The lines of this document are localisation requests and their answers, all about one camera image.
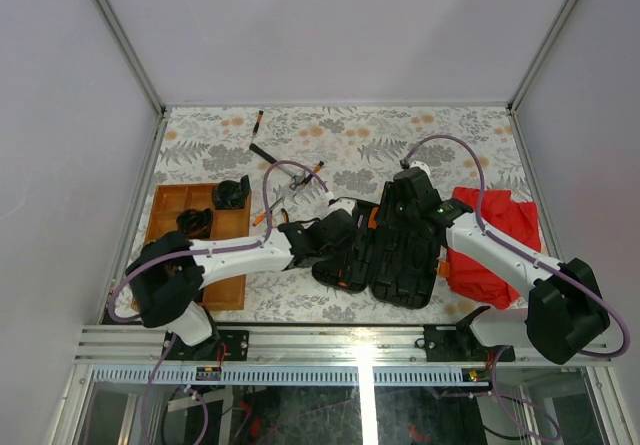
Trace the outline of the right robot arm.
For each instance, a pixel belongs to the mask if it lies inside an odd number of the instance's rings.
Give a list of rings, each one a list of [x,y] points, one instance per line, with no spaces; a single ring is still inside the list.
[[[405,169],[383,189],[380,223],[412,232],[431,245],[458,252],[515,289],[524,309],[485,309],[456,334],[458,352],[478,359],[491,347],[531,346],[563,365],[610,326],[590,266],[542,255],[481,223],[477,211],[455,198],[444,200],[420,168]]]

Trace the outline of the black plastic tool case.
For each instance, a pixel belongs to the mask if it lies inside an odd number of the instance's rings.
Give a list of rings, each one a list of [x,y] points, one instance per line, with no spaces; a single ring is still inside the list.
[[[312,267],[313,278],[329,287],[357,294],[369,290],[378,301],[406,309],[426,307],[433,293],[441,245],[434,230],[397,230],[387,222],[385,183],[379,204],[357,202],[358,229],[351,248]],[[368,228],[378,207],[377,228]]]

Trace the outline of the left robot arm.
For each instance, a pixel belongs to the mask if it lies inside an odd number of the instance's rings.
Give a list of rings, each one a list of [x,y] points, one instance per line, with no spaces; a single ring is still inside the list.
[[[208,312],[196,303],[202,289],[237,276],[327,261],[349,248],[357,222],[351,211],[338,208],[309,225],[279,225],[261,239],[214,242],[169,232],[145,246],[126,272],[139,320],[146,328],[177,335],[195,358],[208,359],[218,350],[219,336]]]

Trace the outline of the black orange handle screwdriver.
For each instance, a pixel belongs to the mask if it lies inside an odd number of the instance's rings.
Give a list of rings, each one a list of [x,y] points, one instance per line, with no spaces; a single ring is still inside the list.
[[[369,229],[376,229],[377,228],[377,213],[379,211],[378,207],[374,207],[369,215],[369,219],[368,219],[368,228]]]

